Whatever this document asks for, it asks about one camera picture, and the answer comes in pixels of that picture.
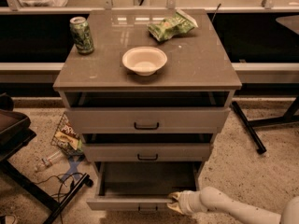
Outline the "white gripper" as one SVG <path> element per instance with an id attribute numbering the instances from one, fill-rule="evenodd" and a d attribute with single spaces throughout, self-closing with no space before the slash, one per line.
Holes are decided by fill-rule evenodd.
<path id="1" fill-rule="evenodd" d="M 169 203 L 167 207 L 182 215 L 191 216 L 199 212 L 207 212 L 207 208 L 201 201 L 200 191 L 185 190 L 181 193 L 178 191 L 172 192 L 168 195 L 168 198 L 173 202 L 178 201 L 178 203 Z"/>

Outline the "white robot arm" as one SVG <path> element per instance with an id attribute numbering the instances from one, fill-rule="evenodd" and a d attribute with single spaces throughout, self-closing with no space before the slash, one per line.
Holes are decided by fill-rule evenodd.
<path id="1" fill-rule="evenodd" d="M 205 187 L 199 191 L 173 192 L 168 197 L 172 202 L 167 206 L 182 215 L 219 212 L 233 217 L 242 224 L 299 224 L 299 197 L 292 198 L 281 215 L 233 200 L 212 187 Z"/>

